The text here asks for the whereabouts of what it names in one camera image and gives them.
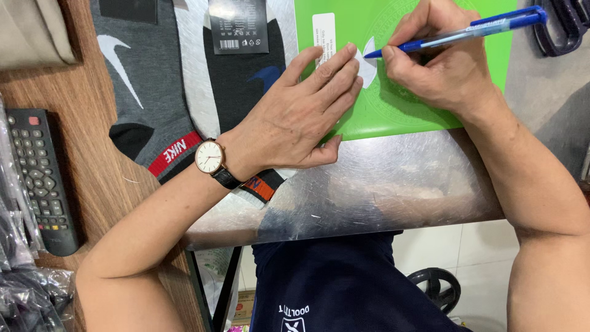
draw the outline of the t-shirt logo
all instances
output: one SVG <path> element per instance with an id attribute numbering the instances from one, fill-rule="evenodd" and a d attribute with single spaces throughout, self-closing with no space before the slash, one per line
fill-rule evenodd
<path id="1" fill-rule="evenodd" d="M 305 332 L 303 317 L 292 320 L 283 317 L 283 328 L 281 332 Z"/>

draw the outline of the barcode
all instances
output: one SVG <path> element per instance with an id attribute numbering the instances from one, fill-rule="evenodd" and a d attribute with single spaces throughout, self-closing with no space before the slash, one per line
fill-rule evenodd
<path id="1" fill-rule="evenodd" d="M 219 43 L 222 50 L 237 50 L 240 48 L 238 40 L 220 40 Z"/>

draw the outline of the hand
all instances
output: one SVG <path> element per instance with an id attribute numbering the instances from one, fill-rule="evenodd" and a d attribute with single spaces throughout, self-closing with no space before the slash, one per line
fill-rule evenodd
<path id="1" fill-rule="evenodd" d="M 354 104 L 363 85 L 356 46 L 349 43 L 306 80 L 299 77 L 322 55 L 309 47 L 293 59 L 248 116 L 217 141 L 225 146 L 228 171 L 241 181 L 269 168 L 310 168 L 338 159 L 342 136 L 319 141 Z"/>
<path id="2" fill-rule="evenodd" d="M 413 38 L 465 29 L 480 18 L 476 11 L 461 9 L 452 0 L 421 0 L 401 19 L 382 50 L 387 76 L 425 103 L 460 118 L 478 112 L 489 101 L 503 98 L 491 82 L 483 38 L 435 50 L 438 53 L 425 66 L 410 57 L 416 54 L 409 56 L 397 48 Z"/>

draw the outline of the beige fabric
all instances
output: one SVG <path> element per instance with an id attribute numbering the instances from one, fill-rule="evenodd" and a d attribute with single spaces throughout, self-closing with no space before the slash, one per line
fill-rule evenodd
<path id="1" fill-rule="evenodd" d="M 0 70 L 74 63 L 56 0 L 0 0 Z"/>

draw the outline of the person's left hand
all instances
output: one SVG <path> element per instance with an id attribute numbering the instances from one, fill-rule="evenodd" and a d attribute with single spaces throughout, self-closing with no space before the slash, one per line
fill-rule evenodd
<path id="1" fill-rule="evenodd" d="M 225 146 L 228 171 L 246 181 L 269 168 L 310 168 L 338 159 L 342 136 L 319 141 L 354 104 L 363 85 L 356 46 L 349 43 L 306 80 L 299 77 L 322 55 L 309 47 L 293 59 L 248 116 L 217 141 Z"/>

